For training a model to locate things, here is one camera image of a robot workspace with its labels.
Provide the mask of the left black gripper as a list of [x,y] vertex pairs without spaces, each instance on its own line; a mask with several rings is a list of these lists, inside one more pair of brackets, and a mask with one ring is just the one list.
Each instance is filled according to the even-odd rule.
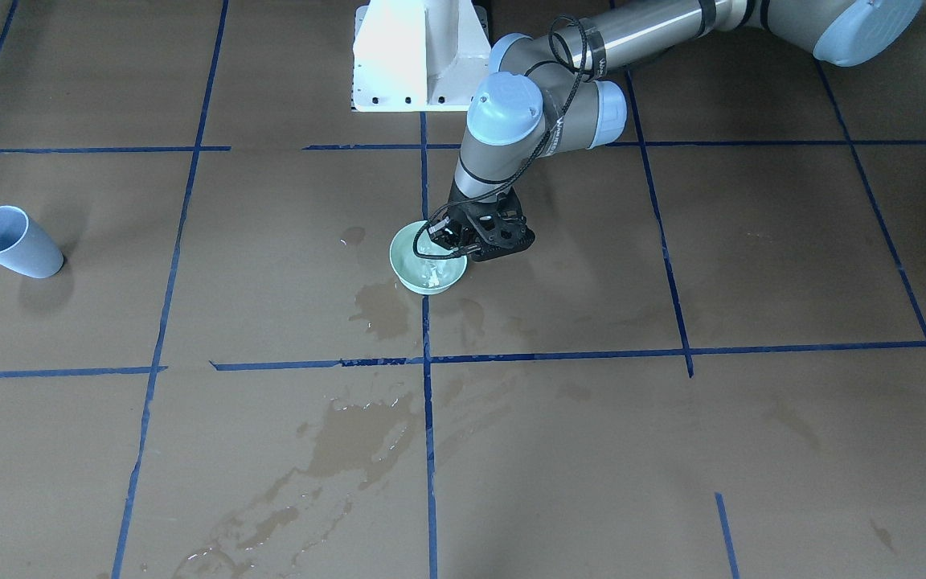
[[468,254],[473,261],[488,261],[525,252],[535,242],[514,188],[477,202],[466,201],[462,191],[453,188],[449,202],[458,201],[444,219],[428,224],[430,241],[447,250],[449,259]]

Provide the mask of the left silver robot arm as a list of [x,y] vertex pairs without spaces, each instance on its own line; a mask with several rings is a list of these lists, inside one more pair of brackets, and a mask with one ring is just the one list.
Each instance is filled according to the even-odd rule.
[[488,261],[529,249],[535,233],[515,184],[537,158],[620,137],[628,103],[608,80],[618,69],[745,26],[851,67],[885,51],[920,10],[919,1],[629,1],[589,18],[559,15],[543,37],[504,36],[468,106],[448,201],[412,250]]

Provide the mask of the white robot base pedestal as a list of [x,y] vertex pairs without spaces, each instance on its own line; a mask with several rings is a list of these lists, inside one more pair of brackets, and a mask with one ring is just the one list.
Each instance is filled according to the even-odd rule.
[[489,72],[477,1],[371,1],[355,11],[352,106],[360,113],[466,111]]

